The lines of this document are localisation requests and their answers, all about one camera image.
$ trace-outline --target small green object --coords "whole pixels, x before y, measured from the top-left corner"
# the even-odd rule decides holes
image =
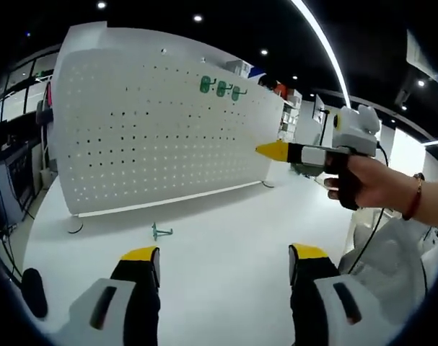
[[[246,89],[245,92],[240,92],[240,87],[239,86],[235,86],[233,88],[233,92],[232,92],[232,100],[233,101],[237,101],[238,98],[240,98],[240,95],[246,95],[248,93],[248,90]]]
[[[170,229],[170,231],[160,231],[159,229],[156,228],[155,222],[153,223],[152,229],[153,229],[154,241],[158,240],[158,236],[170,236],[171,234],[174,233],[172,229]]]
[[[220,81],[217,85],[217,96],[223,97],[225,95],[226,90],[231,90],[233,88],[233,84],[230,84],[230,86],[227,88],[227,83],[225,81]]]
[[[203,76],[203,78],[201,78],[201,85],[199,86],[199,90],[204,94],[207,94],[209,92],[210,86],[212,84],[215,84],[216,82],[217,78],[215,78],[214,81],[211,81],[211,77]]]

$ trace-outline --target human hand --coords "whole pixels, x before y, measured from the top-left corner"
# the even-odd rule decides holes
[[[355,198],[359,207],[406,210],[415,193],[413,185],[416,184],[416,180],[414,178],[365,156],[350,156],[347,167],[362,182],[362,188]],[[325,179],[325,186],[338,189],[338,179]],[[330,190],[328,197],[338,200],[338,191]]]

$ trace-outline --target green stand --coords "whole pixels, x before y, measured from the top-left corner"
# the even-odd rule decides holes
[[[153,223],[152,229],[153,229],[154,241],[158,240],[158,236],[170,236],[171,234],[174,233],[172,229],[170,229],[170,231],[160,231],[159,229],[156,228],[155,222]]]

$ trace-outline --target bracelet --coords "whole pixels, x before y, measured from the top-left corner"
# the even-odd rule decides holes
[[[408,209],[408,211],[403,214],[403,220],[407,221],[412,218],[416,212],[418,211],[419,205],[421,204],[421,196],[422,196],[422,180],[420,177],[416,178],[418,180],[418,190],[414,195],[413,202]]]

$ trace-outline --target black ceiling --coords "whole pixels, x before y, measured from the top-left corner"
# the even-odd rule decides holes
[[[340,91],[323,47],[290,0],[108,0],[104,11],[97,10],[96,2],[23,5],[30,11],[23,18],[24,30],[31,36],[22,33],[14,60],[60,43],[70,25],[107,20],[109,26],[159,30],[208,43],[263,68],[303,95],[315,88]],[[349,93],[399,112],[438,138],[438,83],[415,87],[424,75],[406,63],[410,29],[438,71],[438,2],[407,2],[305,1],[338,57]],[[204,17],[200,24],[192,21],[196,13]],[[268,56],[260,55],[261,48],[268,49]],[[411,93],[406,112],[395,103],[402,89]]]

